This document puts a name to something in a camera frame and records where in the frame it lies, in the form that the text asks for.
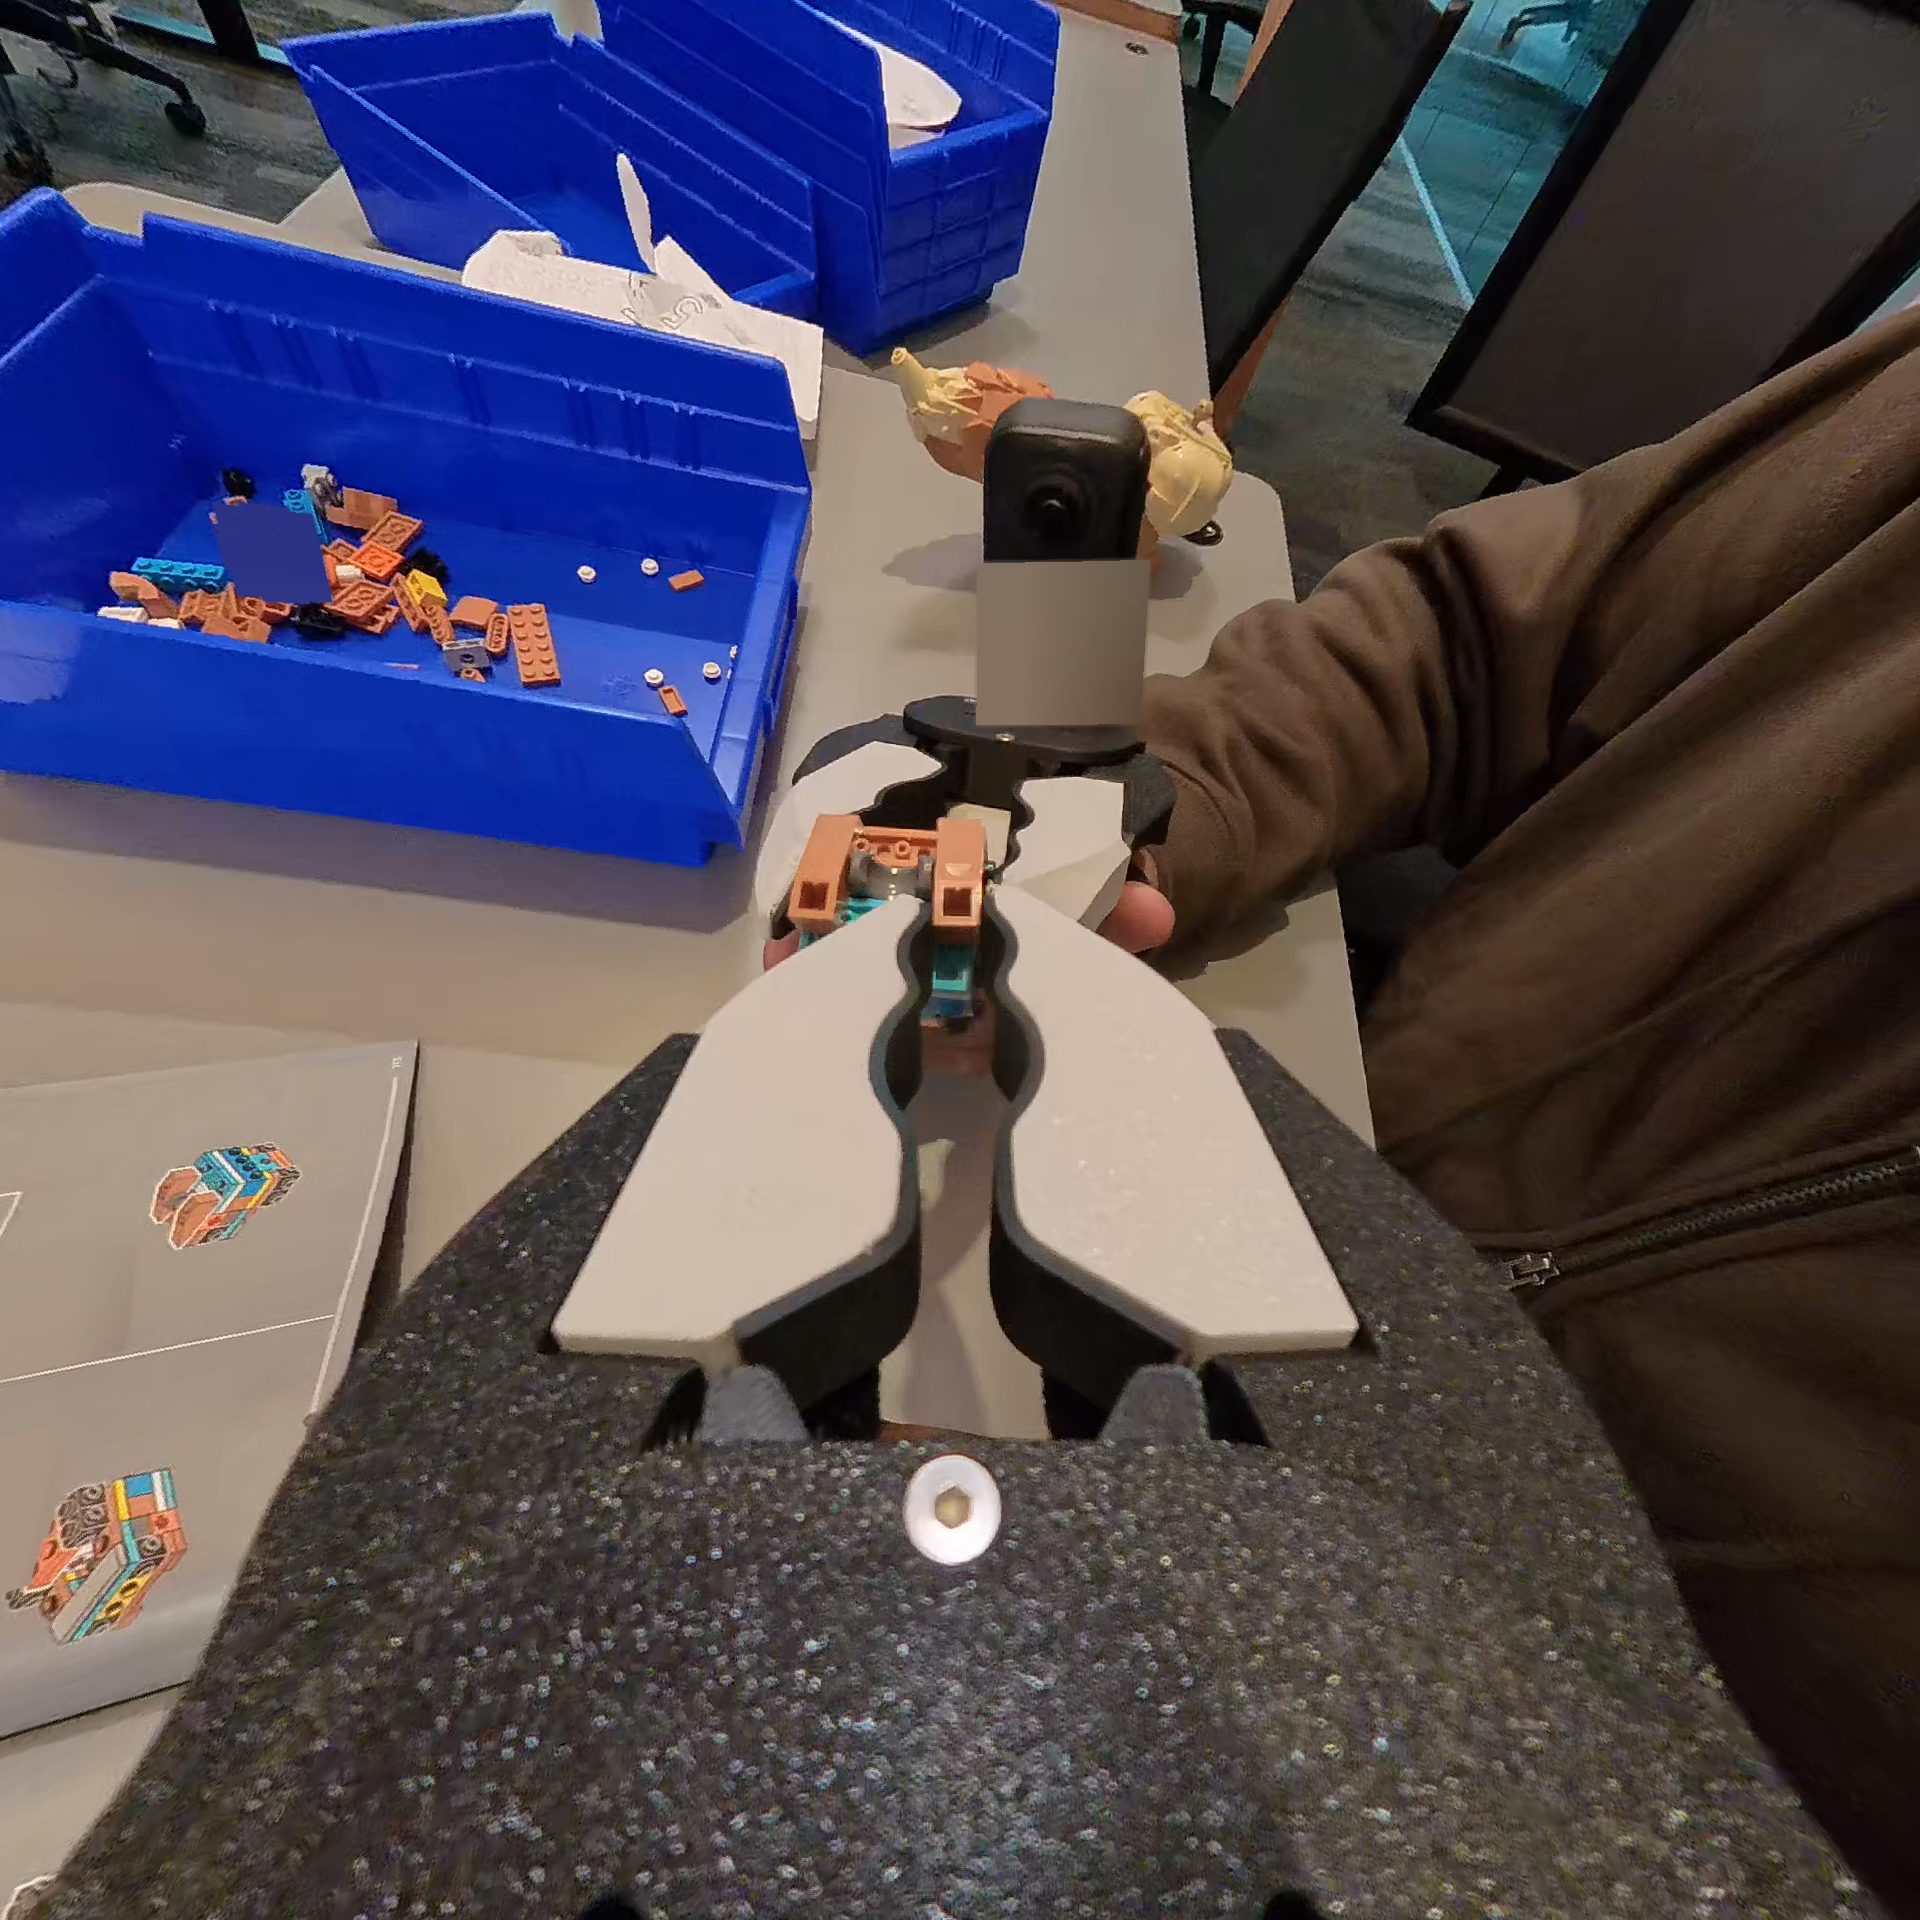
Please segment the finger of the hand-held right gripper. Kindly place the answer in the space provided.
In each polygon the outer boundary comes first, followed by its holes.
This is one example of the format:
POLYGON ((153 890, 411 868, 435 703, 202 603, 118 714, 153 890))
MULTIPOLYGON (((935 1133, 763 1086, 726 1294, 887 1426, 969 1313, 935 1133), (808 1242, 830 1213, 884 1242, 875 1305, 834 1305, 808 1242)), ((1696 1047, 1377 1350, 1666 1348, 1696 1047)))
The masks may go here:
POLYGON ((755 905, 767 922, 769 951, 792 951, 798 939, 787 901, 816 820, 826 814, 859 814, 898 780, 881 772, 816 772, 787 788, 760 842, 755 867, 755 905))
POLYGON ((1123 834, 1126 786, 1090 775, 1022 781, 1027 819, 1011 838, 1003 886, 1100 930, 1115 910, 1134 851, 1123 834))

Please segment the person's right forearm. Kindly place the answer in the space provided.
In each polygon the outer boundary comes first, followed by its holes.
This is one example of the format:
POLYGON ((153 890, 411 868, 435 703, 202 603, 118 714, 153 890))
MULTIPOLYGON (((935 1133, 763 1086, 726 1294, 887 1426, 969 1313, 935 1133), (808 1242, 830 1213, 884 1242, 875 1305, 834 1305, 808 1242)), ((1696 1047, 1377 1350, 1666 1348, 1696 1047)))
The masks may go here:
POLYGON ((1346 860, 1470 855, 1660 701, 1836 666, 1916 622, 1916 308, 1679 437, 1483 498, 1236 615, 1146 685, 1177 786, 1167 956, 1232 946, 1346 860))

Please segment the person's brown jacket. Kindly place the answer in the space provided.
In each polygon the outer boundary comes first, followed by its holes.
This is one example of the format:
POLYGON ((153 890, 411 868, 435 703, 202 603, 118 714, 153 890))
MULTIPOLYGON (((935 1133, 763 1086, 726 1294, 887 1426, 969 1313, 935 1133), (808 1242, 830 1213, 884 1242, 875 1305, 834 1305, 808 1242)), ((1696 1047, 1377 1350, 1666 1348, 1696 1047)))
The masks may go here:
POLYGON ((1598 1415, 1696 1633, 1916 1916, 1916 870, 1464 870, 1361 1037, 1383 1151, 1598 1415))

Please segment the person's right hand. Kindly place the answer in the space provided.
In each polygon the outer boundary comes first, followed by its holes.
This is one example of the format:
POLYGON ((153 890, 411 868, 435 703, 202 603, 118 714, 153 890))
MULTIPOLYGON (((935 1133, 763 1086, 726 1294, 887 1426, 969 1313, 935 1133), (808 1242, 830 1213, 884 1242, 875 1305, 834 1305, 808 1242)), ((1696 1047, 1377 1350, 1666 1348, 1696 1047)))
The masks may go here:
MULTIPOLYGON (((1174 937, 1177 916, 1174 902, 1160 890, 1158 857, 1140 849, 1134 853, 1120 893, 1098 932, 1129 953, 1153 953, 1174 937)), ((800 934, 784 918, 771 916, 771 937, 761 946, 761 970, 776 970, 800 949, 800 934)))

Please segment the brown brick figure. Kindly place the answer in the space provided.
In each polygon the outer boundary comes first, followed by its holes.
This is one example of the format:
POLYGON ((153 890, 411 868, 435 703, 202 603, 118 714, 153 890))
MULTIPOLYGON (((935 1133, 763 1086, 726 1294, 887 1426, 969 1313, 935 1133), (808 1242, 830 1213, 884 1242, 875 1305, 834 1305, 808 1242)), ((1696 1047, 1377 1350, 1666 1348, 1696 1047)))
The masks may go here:
POLYGON ((1019 401, 1049 401, 1051 387, 1017 367, 967 363, 930 367, 903 345, 891 353, 891 372, 903 394, 906 415, 929 458, 950 473, 976 485, 985 481, 985 458, 996 419, 1019 401))

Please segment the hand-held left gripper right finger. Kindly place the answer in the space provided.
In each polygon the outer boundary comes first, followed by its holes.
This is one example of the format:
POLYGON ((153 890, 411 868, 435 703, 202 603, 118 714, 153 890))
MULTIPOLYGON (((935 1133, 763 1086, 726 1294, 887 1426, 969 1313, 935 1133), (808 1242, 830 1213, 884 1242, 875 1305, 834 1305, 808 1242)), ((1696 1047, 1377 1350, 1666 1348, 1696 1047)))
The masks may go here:
POLYGON ((1212 1019, 1022 890, 995 922, 1015 1249, 1177 1354, 1338 1354, 1359 1314, 1212 1019))

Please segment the multicoloured toy brick model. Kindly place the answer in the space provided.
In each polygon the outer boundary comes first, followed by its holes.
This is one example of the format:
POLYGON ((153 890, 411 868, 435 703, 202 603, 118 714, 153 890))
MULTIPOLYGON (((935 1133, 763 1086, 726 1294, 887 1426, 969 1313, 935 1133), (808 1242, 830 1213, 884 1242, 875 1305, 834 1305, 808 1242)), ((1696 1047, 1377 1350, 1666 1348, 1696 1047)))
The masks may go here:
POLYGON ((924 902, 930 961, 921 1027, 961 1033, 983 1004, 978 949, 996 870, 993 828, 982 807, 955 807, 934 828, 823 814, 788 885, 784 923, 808 949, 891 901, 924 902))

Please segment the blue plastic bin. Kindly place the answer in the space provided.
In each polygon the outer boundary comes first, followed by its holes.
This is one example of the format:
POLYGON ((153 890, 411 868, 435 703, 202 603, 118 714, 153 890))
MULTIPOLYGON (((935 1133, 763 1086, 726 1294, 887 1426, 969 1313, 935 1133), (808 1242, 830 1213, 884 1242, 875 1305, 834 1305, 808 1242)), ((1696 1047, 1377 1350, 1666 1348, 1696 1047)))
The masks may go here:
POLYGON ((635 270, 617 154, 731 298, 864 355, 978 302, 1022 266, 1062 20, 1031 3, 599 4, 290 39, 284 53, 374 237, 459 271, 499 231, 635 270), (963 95, 895 150, 875 53, 963 95))
POLYGON ((39 189, 3 227, 10 775, 699 867, 777 731, 809 473, 780 367, 459 284, 39 189), (450 594, 540 603, 560 684, 425 636, 100 618, 210 564, 227 468, 422 519, 450 594))

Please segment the grey instruction booklet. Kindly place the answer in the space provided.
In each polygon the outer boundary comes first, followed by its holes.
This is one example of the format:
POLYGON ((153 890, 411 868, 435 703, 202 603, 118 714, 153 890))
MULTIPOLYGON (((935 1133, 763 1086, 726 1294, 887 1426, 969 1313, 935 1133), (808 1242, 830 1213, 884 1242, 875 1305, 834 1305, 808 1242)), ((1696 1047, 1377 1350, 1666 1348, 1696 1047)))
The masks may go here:
POLYGON ((353 1356, 417 1045, 3 1095, 3 1733, 180 1684, 353 1356))

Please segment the pile of loose bricks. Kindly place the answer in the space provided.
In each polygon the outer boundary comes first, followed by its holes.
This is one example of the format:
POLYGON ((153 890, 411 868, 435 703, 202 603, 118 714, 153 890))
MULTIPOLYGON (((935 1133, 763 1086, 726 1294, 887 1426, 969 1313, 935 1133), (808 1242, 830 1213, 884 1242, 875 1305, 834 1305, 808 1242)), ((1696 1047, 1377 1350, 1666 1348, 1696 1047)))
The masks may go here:
POLYGON ((42 508, 18 598, 79 619, 65 699, 124 730, 236 733, 714 731, 767 646, 792 567, 763 490, 656 465, 547 485, 531 458, 475 483, 342 466, 289 500, 289 462, 241 495, 186 447, 120 450, 42 508))

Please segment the white paper bag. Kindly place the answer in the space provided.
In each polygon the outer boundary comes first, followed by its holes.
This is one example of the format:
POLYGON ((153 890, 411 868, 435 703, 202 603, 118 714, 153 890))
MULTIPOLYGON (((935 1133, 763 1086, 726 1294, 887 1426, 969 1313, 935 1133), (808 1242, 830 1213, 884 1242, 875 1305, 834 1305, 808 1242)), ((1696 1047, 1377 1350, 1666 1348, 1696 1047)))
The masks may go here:
POLYGON ((846 31, 878 57, 887 142, 895 150, 926 143, 950 130, 964 105, 955 87, 921 60, 859 30, 846 31))
POLYGON ((496 298, 774 359, 784 367, 800 437, 815 444, 823 395, 823 329, 728 295, 675 237, 655 237, 652 203, 624 150, 616 156, 616 177, 640 253, 635 270, 569 255, 552 231, 496 231, 466 258, 463 284, 496 298))

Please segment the black framed panel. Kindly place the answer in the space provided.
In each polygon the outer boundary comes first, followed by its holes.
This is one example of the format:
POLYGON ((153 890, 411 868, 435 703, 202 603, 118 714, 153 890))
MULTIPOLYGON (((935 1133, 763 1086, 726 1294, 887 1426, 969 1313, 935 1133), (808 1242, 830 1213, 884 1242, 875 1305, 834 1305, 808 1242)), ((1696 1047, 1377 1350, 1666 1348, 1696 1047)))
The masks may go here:
POLYGON ((1649 4, 1408 426, 1584 473, 1844 340, 1916 242, 1916 4, 1649 4))

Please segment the black mesh chair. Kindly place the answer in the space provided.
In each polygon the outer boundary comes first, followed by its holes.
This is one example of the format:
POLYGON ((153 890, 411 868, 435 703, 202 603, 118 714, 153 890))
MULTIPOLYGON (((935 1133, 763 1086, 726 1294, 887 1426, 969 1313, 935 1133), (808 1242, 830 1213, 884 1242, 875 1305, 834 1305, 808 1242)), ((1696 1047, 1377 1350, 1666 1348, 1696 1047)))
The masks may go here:
POLYGON ((1467 3, 1185 4, 1185 92, 1214 426, 1232 429, 1274 323, 1401 134, 1467 3))

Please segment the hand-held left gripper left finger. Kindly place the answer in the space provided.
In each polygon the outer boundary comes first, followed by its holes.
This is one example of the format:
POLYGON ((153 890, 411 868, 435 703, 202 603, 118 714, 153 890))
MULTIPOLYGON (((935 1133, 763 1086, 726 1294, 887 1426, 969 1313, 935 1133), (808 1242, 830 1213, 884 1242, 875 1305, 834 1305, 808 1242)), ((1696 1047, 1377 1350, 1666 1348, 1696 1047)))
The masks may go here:
POLYGON ((907 1218, 882 1054, 924 915, 882 902, 707 1021, 552 1326, 566 1354, 743 1358, 907 1218))

